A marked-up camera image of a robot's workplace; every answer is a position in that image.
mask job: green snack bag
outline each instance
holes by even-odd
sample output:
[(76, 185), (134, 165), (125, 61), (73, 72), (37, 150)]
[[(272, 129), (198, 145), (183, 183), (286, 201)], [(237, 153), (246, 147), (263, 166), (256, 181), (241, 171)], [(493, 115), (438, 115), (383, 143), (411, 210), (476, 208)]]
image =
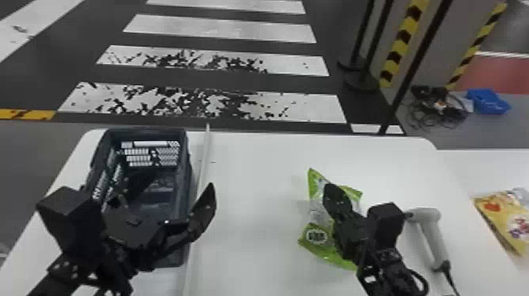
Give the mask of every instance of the green snack bag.
[[(357, 266), (347, 260), (343, 260), (336, 250), (335, 241), (332, 238), (332, 226), (334, 221), (324, 208), (324, 187), (330, 183), (314, 169), (310, 168), (309, 173), (309, 216), (310, 222), (305, 226), (298, 243), (307, 250), (324, 260), (341, 268), (356, 270)], [(353, 209), (359, 212), (358, 202), (362, 193), (348, 186), (339, 186), (346, 192), (346, 195), (353, 204)]]

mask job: snack package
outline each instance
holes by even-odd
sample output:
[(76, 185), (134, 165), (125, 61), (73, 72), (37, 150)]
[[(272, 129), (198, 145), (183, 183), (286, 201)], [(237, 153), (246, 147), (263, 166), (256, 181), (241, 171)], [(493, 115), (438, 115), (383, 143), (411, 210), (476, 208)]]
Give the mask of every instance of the snack package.
[[(332, 238), (332, 226), (334, 221), (324, 208), (323, 197), (325, 184), (330, 183), (314, 169), (309, 169), (309, 223), (303, 229), (298, 243), (311, 253), (333, 263), (341, 268), (356, 270), (357, 266), (347, 260), (343, 260), (336, 250), (335, 241)], [(351, 199), (353, 209), (359, 212), (358, 202), (362, 193), (351, 187), (339, 186)]]
[(474, 198), (490, 228), (508, 251), (529, 255), (529, 193), (523, 188)]

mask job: red floor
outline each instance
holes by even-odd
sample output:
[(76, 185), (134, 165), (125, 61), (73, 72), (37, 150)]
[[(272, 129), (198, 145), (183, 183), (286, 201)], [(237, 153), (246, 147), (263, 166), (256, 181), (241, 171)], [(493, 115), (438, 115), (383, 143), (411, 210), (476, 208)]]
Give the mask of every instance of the red floor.
[(492, 88), (501, 94), (529, 94), (529, 59), (476, 56), (456, 91)]

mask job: stanchion post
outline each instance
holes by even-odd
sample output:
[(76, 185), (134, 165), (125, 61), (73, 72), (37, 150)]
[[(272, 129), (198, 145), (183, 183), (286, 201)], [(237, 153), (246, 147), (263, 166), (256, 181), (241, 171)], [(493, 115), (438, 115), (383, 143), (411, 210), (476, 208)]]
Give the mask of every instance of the stanchion post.
[(391, 7), (393, 6), (394, 0), (386, 0), (384, 7), (380, 14), (378, 24), (376, 25), (375, 34), (373, 40), (369, 46), (368, 56), (365, 58), (364, 67), (362, 68), (359, 75), (346, 76), (346, 83), (353, 89), (358, 91), (375, 91), (379, 88), (379, 81), (375, 80), (370, 73), (371, 64), (375, 57), (376, 49), (379, 46), (382, 33), (386, 27), (387, 18), (390, 15)]
[(423, 61), (424, 56), (428, 51), (428, 48), (430, 48), (431, 42), (434, 40), (435, 34), (437, 34), (439, 27), (441, 27), (441, 24), (444, 21), (445, 16), (448, 13), (448, 9), (452, 5), (452, 2), (453, 0), (442, 0), (441, 5), (439, 6), (437, 13), (434, 16), (434, 19), (431, 22), (430, 27), (428, 27), (426, 35), (423, 38), (423, 42), (420, 44), (420, 47), (417, 50), (417, 54), (415, 55), (415, 58), (413, 58), (413, 62), (409, 66), (409, 70), (406, 73), (406, 76), (404, 77), (404, 80), (400, 88), (398, 89), (398, 92), (395, 95), (393, 102), (391, 103), (390, 111), (388, 112), (387, 117), (384, 119), (384, 122), (379, 129), (378, 135), (386, 134), (387, 128), (390, 126), (391, 120), (395, 116), (398, 107), (400, 106), (402, 100), (404, 99), (404, 96), (408, 92), (408, 89), (412, 84), (413, 78), (415, 77), (417, 70), (420, 67), (420, 63)]
[(360, 29), (358, 30), (357, 41), (354, 43), (354, 48), (351, 52), (350, 58), (346, 61), (338, 60), (338, 65), (345, 70), (355, 71), (362, 68), (361, 66), (357, 65), (358, 56), (360, 55), (360, 48), (362, 47), (362, 43), (364, 42), (365, 32), (368, 29), (369, 19), (371, 18), (371, 15), (373, 13), (374, 6), (375, 0), (368, 0), (368, 7), (366, 7), (365, 9), (364, 18), (362, 19)]
[(369, 46), (368, 56), (365, 58), (365, 64), (362, 68), (359, 80), (365, 81), (366, 77), (369, 74), (371, 63), (375, 57), (376, 49), (379, 47), (380, 38), (382, 38), (382, 33), (384, 32), (384, 27), (386, 27), (387, 18), (390, 15), (391, 6), (393, 6), (394, 0), (386, 0), (384, 3), (384, 8), (382, 9), (382, 14), (379, 18), (379, 23), (376, 25), (375, 35), (371, 41), (371, 46)]

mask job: crosswalk stripe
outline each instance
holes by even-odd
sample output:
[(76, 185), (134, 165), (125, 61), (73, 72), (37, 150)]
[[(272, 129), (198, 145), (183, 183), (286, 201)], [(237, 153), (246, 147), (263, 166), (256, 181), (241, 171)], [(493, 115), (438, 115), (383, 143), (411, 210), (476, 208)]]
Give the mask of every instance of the crosswalk stripe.
[(58, 112), (344, 124), (333, 94), (79, 83)]
[(112, 45), (98, 64), (329, 76), (322, 57), (145, 46)]
[(263, 0), (149, 0), (147, 4), (159, 6), (184, 6), (214, 9), (236, 9), (263, 13), (305, 14), (301, 1)]
[(0, 20), (0, 62), (82, 1), (35, 0)]
[(164, 17), (139, 14), (134, 17), (124, 31), (158, 35), (316, 43), (313, 30), (308, 24), (212, 20), (197, 17)]
[[(351, 130), (361, 134), (376, 134), (379, 132), (380, 124), (351, 124)], [(401, 127), (390, 125), (386, 132), (387, 135), (404, 135)]]

